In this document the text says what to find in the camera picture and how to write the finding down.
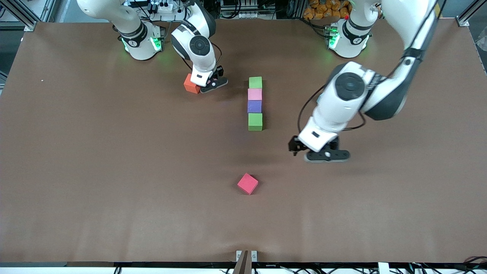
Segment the black joint cap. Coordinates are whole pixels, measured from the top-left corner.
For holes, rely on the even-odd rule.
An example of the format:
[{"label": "black joint cap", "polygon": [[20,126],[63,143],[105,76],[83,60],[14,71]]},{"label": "black joint cap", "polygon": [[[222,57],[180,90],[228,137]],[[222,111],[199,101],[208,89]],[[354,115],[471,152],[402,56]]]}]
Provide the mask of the black joint cap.
[{"label": "black joint cap", "polygon": [[365,83],[355,73],[346,72],[338,76],[335,81],[337,95],[344,101],[357,99],[365,92]]}]

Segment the red block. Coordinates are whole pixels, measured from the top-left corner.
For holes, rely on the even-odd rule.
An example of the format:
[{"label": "red block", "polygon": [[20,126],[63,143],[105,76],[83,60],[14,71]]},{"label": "red block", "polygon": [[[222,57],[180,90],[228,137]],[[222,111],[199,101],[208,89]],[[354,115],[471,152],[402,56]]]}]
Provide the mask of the red block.
[{"label": "red block", "polygon": [[247,194],[252,194],[252,191],[257,187],[257,184],[259,182],[252,176],[250,176],[248,173],[245,173],[245,175],[240,179],[240,182],[237,184],[240,189],[245,191]]},{"label": "red block", "polygon": [[200,92],[200,86],[191,82],[191,73],[189,73],[186,76],[186,80],[184,81],[184,88],[186,89],[186,91],[189,91],[192,93],[198,94]]}]

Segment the purple block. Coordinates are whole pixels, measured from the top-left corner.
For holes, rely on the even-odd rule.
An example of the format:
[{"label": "purple block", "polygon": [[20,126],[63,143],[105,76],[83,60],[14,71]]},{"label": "purple block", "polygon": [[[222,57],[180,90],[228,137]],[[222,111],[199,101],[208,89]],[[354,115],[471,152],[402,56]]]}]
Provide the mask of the purple block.
[{"label": "purple block", "polygon": [[249,100],[247,103],[247,113],[262,113],[262,101]]}]

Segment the foam cube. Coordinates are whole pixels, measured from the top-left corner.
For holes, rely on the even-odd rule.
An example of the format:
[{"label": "foam cube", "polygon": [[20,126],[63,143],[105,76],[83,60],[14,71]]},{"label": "foam cube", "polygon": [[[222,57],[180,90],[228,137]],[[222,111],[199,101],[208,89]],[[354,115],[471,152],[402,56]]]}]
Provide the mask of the foam cube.
[{"label": "foam cube", "polygon": [[248,101],[247,113],[262,113],[262,101]]},{"label": "foam cube", "polygon": [[191,73],[186,76],[186,80],[184,81],[184,88],[186,91],[198,94],[200,92],[200,86],[191,82]]},{"label": "foam cube", "polygon": [[262,88],[262,77],[250,77],[248,79],[249,88]]},{"label": "foam cube", "polygon": [[262,131],[262,113],[248,114],[248,130]]},{"label": "foam cube", "polygon": [[237,186],[245,191],[247,194],[252,194],[252,191],[257,187],[257,184],[259,182],[252,176],[250,176],[248,173],[245,173],[245,175],[240,179],[239,183]]},{"label": "foam cube", "polygon": [[249,101],[262,101],[262,88],[249,88],[248,89],[248,100]]}]

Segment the block stack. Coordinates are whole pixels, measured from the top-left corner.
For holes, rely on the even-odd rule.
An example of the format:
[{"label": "block stack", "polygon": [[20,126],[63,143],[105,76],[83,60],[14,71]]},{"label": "block stack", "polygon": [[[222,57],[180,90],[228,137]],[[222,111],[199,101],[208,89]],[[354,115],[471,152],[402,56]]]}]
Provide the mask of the block stack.
[{"label": "block stack", "polygon": [[262,77],[248,79],[248,130],[262,131]]}]

